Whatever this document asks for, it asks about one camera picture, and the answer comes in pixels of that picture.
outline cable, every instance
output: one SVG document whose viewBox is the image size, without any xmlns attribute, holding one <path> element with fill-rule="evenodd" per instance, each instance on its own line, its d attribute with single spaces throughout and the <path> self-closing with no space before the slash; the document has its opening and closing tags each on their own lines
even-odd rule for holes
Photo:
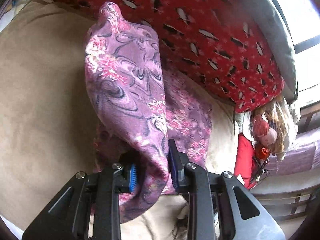
<svg viewBox="0 0 320 240">
<path fill-rule="evenodd" d="M 263 179 L 261 179 L 261 180 L 255 185 L 255 187 L 259 186 L 259 185 L 264 181 L 264 179 L 269 176 L 270 170 L 264 169 L 264 172 L 266 173 L 266 176 L 265 176 Z"/>
</svg>

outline window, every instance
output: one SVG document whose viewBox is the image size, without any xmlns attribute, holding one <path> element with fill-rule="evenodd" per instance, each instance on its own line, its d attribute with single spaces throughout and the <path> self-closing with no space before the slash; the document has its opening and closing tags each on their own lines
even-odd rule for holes
<svg viewBox="0 0 320 240">
<path fill-rule="evenodd" d="M 296 52 L 298 101 L 320 101 L 320 17 L 309 0 L 277 0 Z"/>
</svg>

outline beige cushion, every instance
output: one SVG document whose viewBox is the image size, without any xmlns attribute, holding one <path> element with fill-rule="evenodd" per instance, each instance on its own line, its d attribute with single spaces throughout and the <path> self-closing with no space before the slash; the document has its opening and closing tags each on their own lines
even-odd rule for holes
<svg viewBox="0 0 320 240">
<path fill-rule="evenodd" d="M 97 117 L 84 82 L 92 24 L 31 2 L 0 33 L 0 214 L 23 230 L 77 171 L 94 167 Z"/>
</svg>

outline black metal bracket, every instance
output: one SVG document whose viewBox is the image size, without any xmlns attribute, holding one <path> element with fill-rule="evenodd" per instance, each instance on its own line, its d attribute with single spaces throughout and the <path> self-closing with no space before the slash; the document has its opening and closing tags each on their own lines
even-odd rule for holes
<svg viewBox="0 0 320 240">
<path fill-rule="evenodd" d="M 189 192 L 188 240 L 215 239 L 211 192 L 218 205 L 220 240 L 285 240 L 276 221 L 231 172 L 218 175 L 190 163 L 174 140 L 169 140 L 169 161 L 176 192 Z"/>
<path fill-rule="evenodd" d="M 284 233 L 229 171 L 207 172 L 190 163 L 169 140 L 169 167 L 177 193 L 189 193 L 188 240 L 214 240 L 212 192 L 217 203 L 221 240 L 285 240 Z M 40 212 L 22 240 L 121 240 L 119 193 L 130 193 L 130 165 L 106 166 L 102 172 L 78 172 Z M 93 236 L 88 238 L 92 206 Z"/>
</svg>

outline wooden chair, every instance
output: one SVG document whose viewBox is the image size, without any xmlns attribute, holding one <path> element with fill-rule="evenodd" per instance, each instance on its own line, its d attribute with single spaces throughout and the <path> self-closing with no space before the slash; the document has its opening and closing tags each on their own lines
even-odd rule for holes
<svg viewBox="0 0 320 240">
<path fill-rule="evenodd" d="M 254 194 L 278 222 L 307 216 L 320 203 L 320 184 L 299 191 Z"/>
<path fill-rule="evenodd" d="M 302 130 L 300 132 L 305 132 L 308 129 L 308 126 L 311 122 L 311 119 L 314 114 L 320 112 L 320 102 L 316 102 L 314 104 L 311 104 L 310 106 L 305 106 L 301 109 L 301 118 L 307 117 L 306 122 L 304 123 L 304 126 L 302 127 Z"/>
</svg>

